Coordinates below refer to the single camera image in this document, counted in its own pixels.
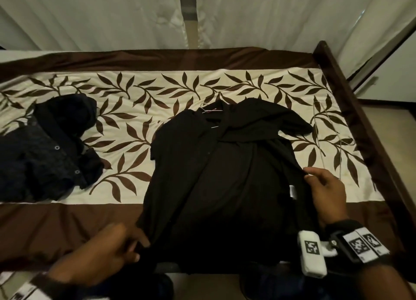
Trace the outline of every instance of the hand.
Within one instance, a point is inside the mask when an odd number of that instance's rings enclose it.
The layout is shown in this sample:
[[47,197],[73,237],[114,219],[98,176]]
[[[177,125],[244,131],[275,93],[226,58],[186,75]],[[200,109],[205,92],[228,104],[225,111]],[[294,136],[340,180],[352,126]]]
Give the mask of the hand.
[[[125,250],[126,241],[132,243]],[[137,242],[150,245],[142,229],[130,231],[124,224],[110,224],[95,237],[52,266],[48,277],[53,280],[84,286],[94,286],[117,273],[125,264],[137,262],[134,253]]]
[[348,219],[344,183],[325,169],[306,167],[303,170],[311,174],[305,175],[305,180],[312,188],[313,203],[320,221],[327,225]]

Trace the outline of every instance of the bed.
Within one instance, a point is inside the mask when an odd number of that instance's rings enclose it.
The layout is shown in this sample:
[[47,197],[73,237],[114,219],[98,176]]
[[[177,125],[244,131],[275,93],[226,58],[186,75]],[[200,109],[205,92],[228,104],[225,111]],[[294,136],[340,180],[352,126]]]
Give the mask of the bed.
[[101,157],[104,173],[59,202],[0,204],[1,270],[43,268],[110,222],[133,225],[154,170],[149,148],[156,130],[184,109],[255,97],[287,106],[313,126],[311,135],[286,136],[300,165],[340,177],[351,218],[413,280],[404,264],[413,261],[416,208],[324,41],[313,54],[131,50],[1,63],[0,135],[23,126],[35,102],[69,93],[97,101],[98,121],[82,139]]

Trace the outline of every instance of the leaf pattern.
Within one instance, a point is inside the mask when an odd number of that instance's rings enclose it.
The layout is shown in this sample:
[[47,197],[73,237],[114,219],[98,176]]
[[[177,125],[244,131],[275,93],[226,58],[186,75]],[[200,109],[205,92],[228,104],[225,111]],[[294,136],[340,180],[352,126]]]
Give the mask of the leaf pattern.
[[317,69],[290,68],[273,73],[41,73],[28,76],[24,84],[0,88],[0,113],[13,115],[0,123],[0,135],[25,126],[37,100],[43,102],[69,93],[85,93],[94,98],[97,122],[83,141],[100,154],[105,172],[89,193],[107,191],[117,202],[123,202],[129,193],[143,197],[153,170],[148,167],[152,163],[149,147],[158,126],[183,110],[215,100],[236,104],[251,97],[304,112],[301,116],[312,125],[312,134],[290,138],[296,156],[304,159],[302,165],[320,165],[317,158],[323,157],[328,169],[334,173],[342,170],[343,178],[348,176],[356,186],[365,169],[327,80]]

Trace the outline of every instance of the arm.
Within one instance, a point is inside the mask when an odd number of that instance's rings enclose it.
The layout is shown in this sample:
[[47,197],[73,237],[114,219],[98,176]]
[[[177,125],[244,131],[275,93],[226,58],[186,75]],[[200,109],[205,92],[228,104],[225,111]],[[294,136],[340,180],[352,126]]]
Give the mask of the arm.
[[140,258],[134,252],[137,242],[145,247],[150,245],[141,229],[110,224],[79,249],[57,261],[46,275],[38,275],[24,284],[11,300],[72,299],[77,286],[97,285],[125,264],[137,262]]
[[[344,184],[328,170],[304,168],[312,189],[312,197],[322,226],[348,218]],[[358,286],[367,300],[411,300],[415,294],[408,283],[389,265],[363,266],[357,275]]]

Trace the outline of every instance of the white sensor device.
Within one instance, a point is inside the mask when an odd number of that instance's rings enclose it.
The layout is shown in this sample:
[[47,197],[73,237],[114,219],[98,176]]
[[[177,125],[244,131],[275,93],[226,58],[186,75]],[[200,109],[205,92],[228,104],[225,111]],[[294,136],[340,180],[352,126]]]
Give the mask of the white sensor device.
[[301,250],[300,263],[305,276],[323,278],[327,275],[327,266],[319,235],[313,231],[302,230],[297,235]]

